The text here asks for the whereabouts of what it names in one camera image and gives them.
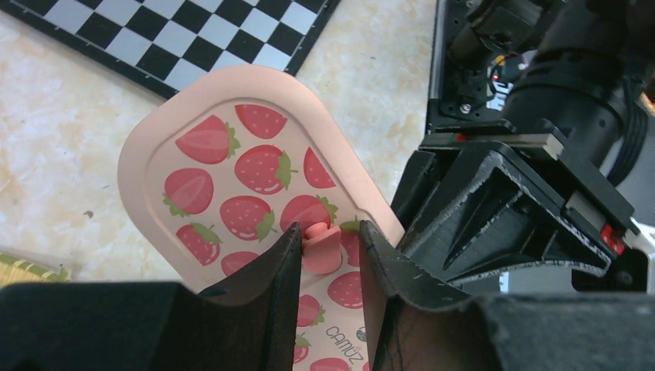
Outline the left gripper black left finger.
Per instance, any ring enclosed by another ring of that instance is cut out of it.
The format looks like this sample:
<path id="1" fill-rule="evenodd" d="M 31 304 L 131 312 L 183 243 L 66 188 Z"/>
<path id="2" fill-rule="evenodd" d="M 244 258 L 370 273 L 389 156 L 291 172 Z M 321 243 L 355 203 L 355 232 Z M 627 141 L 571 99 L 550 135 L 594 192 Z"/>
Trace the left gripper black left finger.
<path id="1" fill-rule="evenodd" d="M 199 293 L 174 281 L 25 283 L 1 291 L 3 370 L 290 370 L 298 224 Z"/>

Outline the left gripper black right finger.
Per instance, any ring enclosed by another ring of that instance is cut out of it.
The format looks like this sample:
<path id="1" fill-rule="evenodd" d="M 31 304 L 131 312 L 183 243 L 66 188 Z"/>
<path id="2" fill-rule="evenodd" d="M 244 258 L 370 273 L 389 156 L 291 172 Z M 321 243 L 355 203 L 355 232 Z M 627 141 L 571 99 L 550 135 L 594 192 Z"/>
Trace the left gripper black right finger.
<path id="1" fill-rule="evenodd" d="M 652 370 L 654 298 L 637 293 L 469 295 L 360 224 L 373 370 Z"/>

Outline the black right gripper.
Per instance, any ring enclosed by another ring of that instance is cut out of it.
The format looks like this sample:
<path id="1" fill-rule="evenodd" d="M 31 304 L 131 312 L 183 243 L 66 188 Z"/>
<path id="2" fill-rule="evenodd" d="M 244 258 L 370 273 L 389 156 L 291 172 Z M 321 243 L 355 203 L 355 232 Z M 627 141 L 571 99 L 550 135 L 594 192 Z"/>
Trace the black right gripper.
<path id="1" fill-rule="evenodd" d="M 516 134 L 505 120 L 428 134 L 394 198 L 399 250 L 453 286 L 561 267 L 577 291 L 649 292 L 650 230 L 564 143 L 549 123 Z"/>

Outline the pink lunch box lid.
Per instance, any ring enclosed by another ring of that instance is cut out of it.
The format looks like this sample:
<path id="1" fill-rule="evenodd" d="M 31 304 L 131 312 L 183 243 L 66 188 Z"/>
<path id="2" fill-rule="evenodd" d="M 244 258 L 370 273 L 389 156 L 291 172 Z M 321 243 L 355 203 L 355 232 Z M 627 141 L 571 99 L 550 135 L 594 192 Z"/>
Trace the pink lunch box lid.
<path id="1" fill-rule="evenodd" d="M 194 290 L 300 227 L 295 370 L 370 370 L 361 221 L 404 229 L 328 109 L 265 66 L 223 67 L 143 119 L 121 149 L 118 187 L 137 229 Z"/>

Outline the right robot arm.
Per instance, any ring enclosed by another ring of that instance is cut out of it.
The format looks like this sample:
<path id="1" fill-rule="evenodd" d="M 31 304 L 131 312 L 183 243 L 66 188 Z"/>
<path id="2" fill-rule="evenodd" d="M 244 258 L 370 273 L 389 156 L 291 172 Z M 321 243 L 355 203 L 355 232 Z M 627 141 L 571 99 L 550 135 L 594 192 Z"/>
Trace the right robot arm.
<path id="1" fill-rule="evenodd" d="M 654 230 L 617 187 L 653 64 L 625 1 L 441 1 L 426 133 L 392 207 L 399 250 L 463 286 L 563 267 L 577 291 L 654 292 Z"/>

